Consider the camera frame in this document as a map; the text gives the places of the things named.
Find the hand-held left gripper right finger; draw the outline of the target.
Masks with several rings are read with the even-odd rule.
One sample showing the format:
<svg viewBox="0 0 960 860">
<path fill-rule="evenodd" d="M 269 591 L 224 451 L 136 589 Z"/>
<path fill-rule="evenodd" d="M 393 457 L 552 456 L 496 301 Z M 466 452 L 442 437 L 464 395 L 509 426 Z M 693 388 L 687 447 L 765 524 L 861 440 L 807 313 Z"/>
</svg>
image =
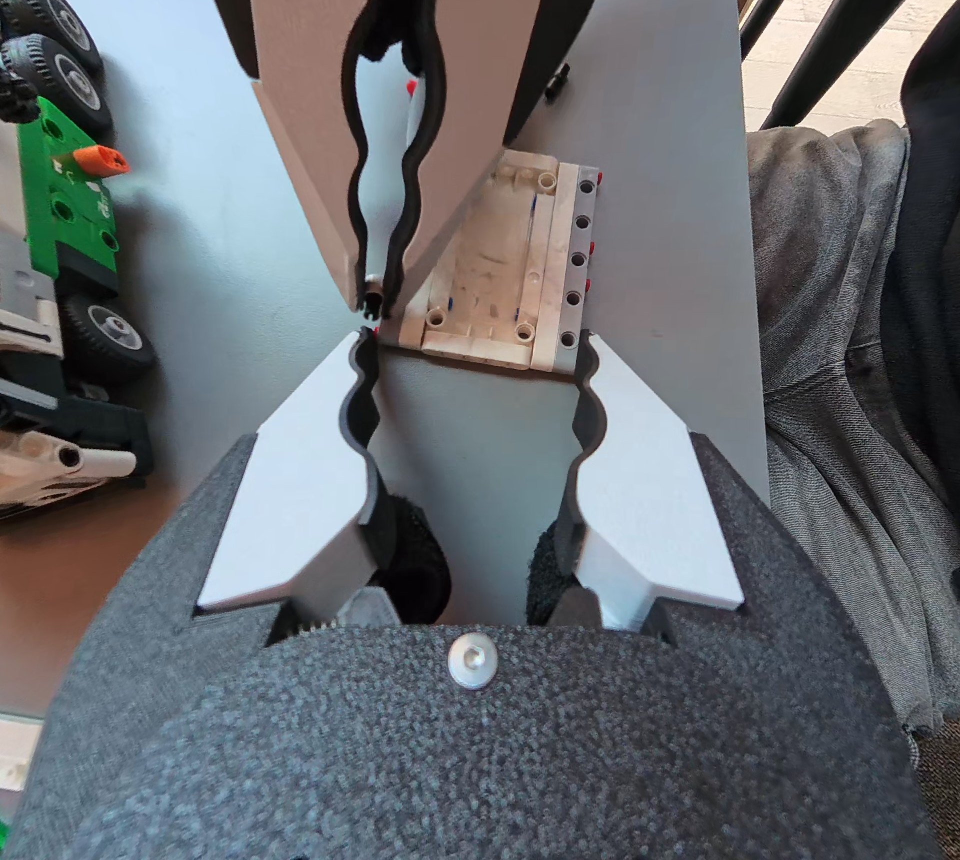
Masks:
<svg viewBox="0 0 960 860">
<path fill-rule="evenodd" d="M 640 631 L 660 599 L 735 611 L 743 590 L 689 428 L 597 333 L 577 350 L 564 576 L 596 595 L 607 629 Z"/>
</svg>

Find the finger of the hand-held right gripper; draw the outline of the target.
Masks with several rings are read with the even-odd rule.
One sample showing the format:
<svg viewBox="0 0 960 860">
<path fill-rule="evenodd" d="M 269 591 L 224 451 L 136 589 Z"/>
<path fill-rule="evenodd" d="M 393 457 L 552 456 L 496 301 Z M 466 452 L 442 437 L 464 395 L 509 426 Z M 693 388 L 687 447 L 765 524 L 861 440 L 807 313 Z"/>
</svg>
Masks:
<svg viewBox="0 0 960 860">
<path fill-rule="evenodd" d="M 505 146 L 541 0 L 416 0 L 424 102 L 401 161 L 381 317 L 402 312 L 440 259 Z"/>
<path fill-rule="evenodd" d="M 362 302 L 368 152 L 355 88 L 373 0 L 250 0 L 261 110 L 325 266 L 348 309 Z"/>
</svg>

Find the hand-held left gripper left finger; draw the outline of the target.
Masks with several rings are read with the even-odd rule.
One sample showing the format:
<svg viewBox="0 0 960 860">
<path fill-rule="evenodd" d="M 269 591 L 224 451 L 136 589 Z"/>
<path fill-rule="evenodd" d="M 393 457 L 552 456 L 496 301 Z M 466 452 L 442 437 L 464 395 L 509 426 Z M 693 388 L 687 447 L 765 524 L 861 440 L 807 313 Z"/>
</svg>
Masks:
<svg viewBox="0 0 960 860">
<path fill-rule="evenodd" d="M 369 444 L 378 338 L 350 332 L 261 423 L 197 609 L 289 603 L 331 621 L 397 549 L 393 506 Z"/>
</svg>

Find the white and grey lego panel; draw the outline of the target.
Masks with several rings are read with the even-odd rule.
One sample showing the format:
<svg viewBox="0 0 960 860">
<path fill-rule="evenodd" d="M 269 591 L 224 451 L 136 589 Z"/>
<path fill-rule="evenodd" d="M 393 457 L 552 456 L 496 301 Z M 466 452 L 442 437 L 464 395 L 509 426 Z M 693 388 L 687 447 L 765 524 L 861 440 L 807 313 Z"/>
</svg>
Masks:
<svg viewBox="0 0 960 860">
<path fill-rule="evenodd" d="M 439 358 L 573 374 L 600 169 L 507 150 L 381 341 Z"/>
</svg>

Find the white and green lego truck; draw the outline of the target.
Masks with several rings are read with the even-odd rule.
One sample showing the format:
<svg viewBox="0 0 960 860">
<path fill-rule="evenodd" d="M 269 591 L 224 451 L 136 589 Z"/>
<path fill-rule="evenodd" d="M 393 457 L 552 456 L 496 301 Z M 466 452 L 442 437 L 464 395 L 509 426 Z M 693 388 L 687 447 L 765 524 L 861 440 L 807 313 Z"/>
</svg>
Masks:
<svg viewBox="0 0 960 860">
<path fill-rule="evenodd" d="M 1 0 L 1 517 L 154 468 L 144 413 L 112 394 L 157 355 L 119 306 L 108 179 L 129 170 L 103 61 L 67 0 Z"/>
</svg>

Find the white studded lego plate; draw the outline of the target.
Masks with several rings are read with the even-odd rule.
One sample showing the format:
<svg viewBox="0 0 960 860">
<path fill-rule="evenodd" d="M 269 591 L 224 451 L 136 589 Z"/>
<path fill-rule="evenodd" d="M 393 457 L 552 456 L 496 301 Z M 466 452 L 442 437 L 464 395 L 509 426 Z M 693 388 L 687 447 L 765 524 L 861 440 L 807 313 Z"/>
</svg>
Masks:
<svg viewBox="0 0 960 860">
<path fill-rule="evenodd" d="M 23 791 L 42 729 L 42 720 L 1 714 L 2 791 Z"/>
</svg>

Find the grey clothing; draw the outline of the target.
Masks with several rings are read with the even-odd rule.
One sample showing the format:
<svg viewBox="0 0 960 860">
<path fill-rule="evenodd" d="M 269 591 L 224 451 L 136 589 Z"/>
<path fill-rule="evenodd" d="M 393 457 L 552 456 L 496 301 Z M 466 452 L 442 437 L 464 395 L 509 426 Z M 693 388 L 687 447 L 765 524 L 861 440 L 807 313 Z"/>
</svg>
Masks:
<svg viewBox="0 0 960 860">
<path fill-rule="evenodd" d="M 881 351 L 908 134 L 879 119 L 747 142 L 773 512 L 865 642 L 958 858 L 958 522 Z"/>
</svg>

